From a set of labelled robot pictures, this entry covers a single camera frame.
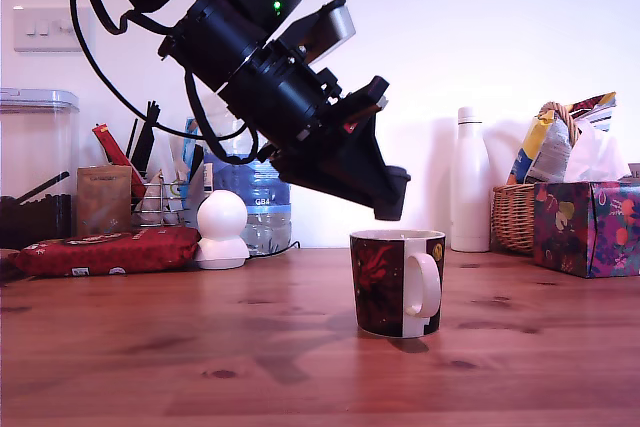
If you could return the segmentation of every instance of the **robotic arm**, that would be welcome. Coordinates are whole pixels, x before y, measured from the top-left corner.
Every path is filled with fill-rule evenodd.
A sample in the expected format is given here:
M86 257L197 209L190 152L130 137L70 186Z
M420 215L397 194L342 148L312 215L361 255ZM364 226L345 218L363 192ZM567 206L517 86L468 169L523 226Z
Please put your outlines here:
M286 182L372 207L377 219L399 220L405 169L385 165L375 138L376 114L386 105L388 83L369 85L342 96L336 77L310 63L355 34L345 0L334 0L292 23L268 42L301 0L197 0L174 27L144 15L169 0L129 0L133 9L116 26L100 0L90 0L112 34L124 33L127 20L165 36L159 55L185 69L194 116L212 151L222 160L247 163L270 159ZM194 75L226 101L257 139L268 143L247 159L229 157L209 125Z

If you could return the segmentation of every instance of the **mug rim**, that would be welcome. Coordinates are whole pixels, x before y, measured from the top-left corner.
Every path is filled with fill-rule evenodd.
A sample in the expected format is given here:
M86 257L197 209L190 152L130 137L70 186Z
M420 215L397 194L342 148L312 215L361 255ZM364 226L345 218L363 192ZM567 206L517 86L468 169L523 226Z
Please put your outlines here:
M371 229L349 234L352 239L379 240L381 242L404 241L407 239L444 239L445 233L438 230L420 229Z

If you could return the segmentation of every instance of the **wicker basket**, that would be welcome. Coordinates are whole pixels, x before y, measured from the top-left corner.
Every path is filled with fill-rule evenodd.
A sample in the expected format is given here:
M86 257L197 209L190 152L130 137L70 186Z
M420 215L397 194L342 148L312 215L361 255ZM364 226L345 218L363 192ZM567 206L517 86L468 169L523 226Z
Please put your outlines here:
M567 109L555 102L545 104L540 113L555 110L569 129L569 142L573 147L580 130ZM500 247L521 254L533 253L533 192L534 184L504 185L493 189L491 225Z

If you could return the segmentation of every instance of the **wooden table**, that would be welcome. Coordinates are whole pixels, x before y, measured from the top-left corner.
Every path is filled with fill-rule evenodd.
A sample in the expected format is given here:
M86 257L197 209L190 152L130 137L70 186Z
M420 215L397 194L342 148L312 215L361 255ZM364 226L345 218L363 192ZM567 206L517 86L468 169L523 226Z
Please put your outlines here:
M2 289L2 426L636 426L640 278L447 252L442 325L359 332L347 250Z

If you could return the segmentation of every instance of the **tissue box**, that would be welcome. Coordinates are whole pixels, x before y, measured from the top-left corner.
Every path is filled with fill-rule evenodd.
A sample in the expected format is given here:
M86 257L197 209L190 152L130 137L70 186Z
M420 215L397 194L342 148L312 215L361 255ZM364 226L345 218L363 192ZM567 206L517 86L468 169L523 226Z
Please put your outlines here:
M579 277L640 272L640 185L619 182L535 186L536 264Z

